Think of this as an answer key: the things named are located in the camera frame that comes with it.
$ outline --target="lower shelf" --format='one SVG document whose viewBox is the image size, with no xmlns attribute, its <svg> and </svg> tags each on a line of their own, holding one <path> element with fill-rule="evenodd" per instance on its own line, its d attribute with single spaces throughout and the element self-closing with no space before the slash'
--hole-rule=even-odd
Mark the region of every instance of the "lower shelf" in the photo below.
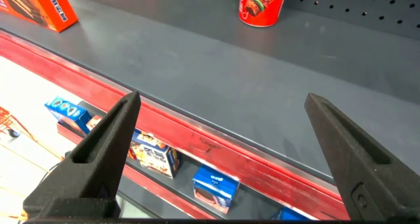
<svg viewBox="0 0 420 224">
<path fill-rule="evenodd" d="M 102 117 L 104 116 L 103 112 L 101 112 L 97 108 L 92 107 L 86 102 L 81 102 L 79 103 L 79 105 L 82 106 L 83 108 L 86 108 L 91 113 L 91 115 L 99 115 Z M 72 132 L 72 130 L 66 127 L 65 125 L 61 125 L 61 127 Z M 73 134 L 66 133 L 64 136 L 74 141 L 74 139 L 70 138 L 71 136 L 73 137 L 76 136 L 80 138 L 81 135 L 73 132 Z M 229 212 L 227 214 L 224 214 L 220 211 L 217 211 L 216 209 L 206 204 L 205 202 L 202 202 L 201 200 L 194 198 L 194 191 L 192 188 L 192 178 L 197 172 L 198 168 L 201 166 L 201 164 L 198 161 L 195 161 L 194 159 L 188 156 L 185 156 L 183 154 L 181 156 L 180 169 L 178 173 L 175 175 L 174 179 L 168 178 L 152 170 L 149 170 L 145 167 L 142 167 L 138 160 L 134 160 L 131 158 L 127 158 L 126 166 L 129 166 L 130 168 L 132 168 L 133 170 L 135 170 L 142 176 L 147 177 L 151 181 L 155 182 L 157 185 L 162 186 L 162 188 L 169 190 L 173 194 L 181 197 L 183 200 L 190 203 L 191 206 L 198 207 L 199 209 L 204 210 L 209 215 L 217 219 L 267 220 L 267 219 L 270 219 L 278 210 L 282 208 L 281 204 L 266 197 L 265 195 L 253 189 L 250 189 L 249 187 L 246 187 L 245 185 L 240 185 L 232 201 L 232 205 L 229 209 Z M 150 189 L 146 190 L 145 188 L 139 186 L 138 184 L 136 184 L 135 182 L 131 181 L 130 179 L 124 176 L 121 178 L 121 184 L 124 184 L 124 189 L 127 189 L 127 191 L 121 190 L 120 192 L 125 194 L 128 199 L 133 200 L 138 205 L 154 213 L 156 216 L 163 217 L 163 218 L 188 217 L 188 215 L 186 215 L 184 212 L 179 210 L 179 209 L 182 210 L 182 208 L 178 207 L 177 204 L 173 203 L 173 205 L 175 205 L 178 209 L 166 203 L 163 200 L 165 199 L 165 197 L 162 197 L 162 195 L 160 195 L 160 197 L 162 197 L 162 199 L 160 199 L 156 195 L 149 192 Z M 161 204 L 159 204 L 159 202 L 153 203 L 152 201 L 153 199 L 156 199 L 156 198 L 160 199 L 161 202 L 165 202 L 167 205 L 170 205 L 174 209 L 178 210 L 178 212 L 168 211 L 168 213 L 162 213 L 161 210 L 163 208 L 157 207 L 157 206 L 160 206 Z"/>
<path fill-rule="evenodd" d="M 145 188 L 121 176 L 118 195 L 132 205 L 150 212 L 153 216 L 164 219 L 191 219 L 191 217 L 178 208 L 147 191 Z"/>
</svg>

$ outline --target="shelf product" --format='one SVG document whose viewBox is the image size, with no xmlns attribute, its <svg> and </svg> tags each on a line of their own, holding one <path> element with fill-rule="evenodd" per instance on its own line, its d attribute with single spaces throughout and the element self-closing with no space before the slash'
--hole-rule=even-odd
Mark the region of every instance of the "shelf product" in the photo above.
<svg viewBox="0 0 420 224">
<path fill-rule="evenodd" d="M 162 175 L 173 178 L 179 169 L 177 151 L 147 133 L 136 129 L 131 149 L 142 166 Z"/>
<path fill-rule="evenodd" d="M 194 196 L 217 210 L 228 213 L 239 182 L 206 165 L 202 165 L 194 176 Z"/>
<path fill-rule="evenodd" d="M 0 0 L 0 11 L 57 32 L 77 22 L 68 0 Z"/>
<path fill-rule="evenodd" d="M 86 124 L 92 119 L 92 116 L 86 109 L 60 97 L 45 103 L 45 106 L 60 123 L 67 124 L 85 135 L 89 133 L 90 129 Z"/>
</svg>

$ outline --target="orange box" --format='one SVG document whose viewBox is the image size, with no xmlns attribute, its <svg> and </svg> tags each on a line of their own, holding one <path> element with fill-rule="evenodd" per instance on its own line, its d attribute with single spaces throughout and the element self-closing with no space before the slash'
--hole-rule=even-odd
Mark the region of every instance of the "orange box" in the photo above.
<svg viewBox="0 0 420 224">
<path fill-rule="evenodd" d="M 77 22 L 68 0 L 0 0 L 0 11 L 57 32 Z"/>
</svg>

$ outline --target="shelf pegboard holes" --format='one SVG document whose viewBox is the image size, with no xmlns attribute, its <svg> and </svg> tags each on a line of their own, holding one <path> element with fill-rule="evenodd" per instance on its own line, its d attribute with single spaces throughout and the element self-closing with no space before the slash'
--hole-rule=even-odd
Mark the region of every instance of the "shelf pegboard holes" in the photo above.
<svg viewBox="0 0 420 224">
<path fill-rule="evenodd" d="M 294 9 L 420 39 L 420 0 L 286 0 Z"/>
</svg>

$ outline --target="blue snack box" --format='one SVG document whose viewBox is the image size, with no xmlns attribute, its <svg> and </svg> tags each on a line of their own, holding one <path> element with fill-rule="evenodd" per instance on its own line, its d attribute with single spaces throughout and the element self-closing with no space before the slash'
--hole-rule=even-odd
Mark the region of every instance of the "blue snack box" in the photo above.
<svg viewBox="0 0 420 224">
<path fill-rule="evenodd" d="M 86 109 L 60 97 L 45 103 L 45 106 L 60 123 L 65 123 L 85 135 L 89 133 L 86 124 L 92 119 L 92 116 Z"/>
<path fill-rule="evenodd" d="M 286 207 L 283 207 L 272 219 L 278 221 L 310 221 L 310 219 L 304 215 Z"/>
<path fill-rule="evenodd" d="M 194 196 L 216 208 L 228 213 L 235 193 L 239 187 L 239 181 L 222 174 L 206 165 L 201 165 L 194 176 Z"/>
<path fill-rule="evenodd" d="M 142 166 L 167 177 L 173 178 L 179 169 L 177 151 L 151 134 L 136 129 L 131 140 L 131 150 Z"/>
</svg>

